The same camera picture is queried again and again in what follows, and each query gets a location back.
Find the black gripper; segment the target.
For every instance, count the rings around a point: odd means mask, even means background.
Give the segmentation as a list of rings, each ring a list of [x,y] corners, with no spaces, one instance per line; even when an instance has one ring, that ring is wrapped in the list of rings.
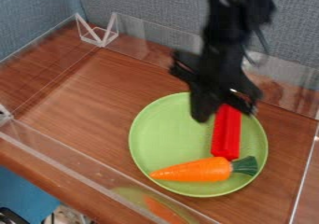
[[[246,115],[256,113],[256,101],[262,91],[240,68],[214,62],[214,55],[195,55],[184,50],[172,53],[170,74],[191,89],[191,116],[204,123],[223,104]]]

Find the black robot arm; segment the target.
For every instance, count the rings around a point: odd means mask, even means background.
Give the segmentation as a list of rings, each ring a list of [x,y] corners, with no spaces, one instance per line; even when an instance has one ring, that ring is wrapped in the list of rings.
[[[199,54],[172,53],[170,73],[190,88],[191,117],[203,123],[223,105],[251,115],[263,93],[244,74],[246,46],[272,22],[272,0],[208,0]]]

